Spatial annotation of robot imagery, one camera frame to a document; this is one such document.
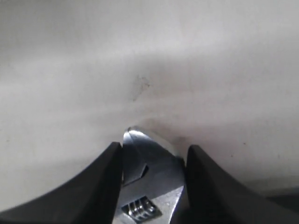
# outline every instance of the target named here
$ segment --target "white surface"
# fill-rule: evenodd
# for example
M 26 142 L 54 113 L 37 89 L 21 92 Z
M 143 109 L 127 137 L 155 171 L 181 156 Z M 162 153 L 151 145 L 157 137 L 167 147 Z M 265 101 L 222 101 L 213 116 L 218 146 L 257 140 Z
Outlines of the white surface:
M 0 210 L 141 125 L 299 186 L 299 1 L 0 1 Z

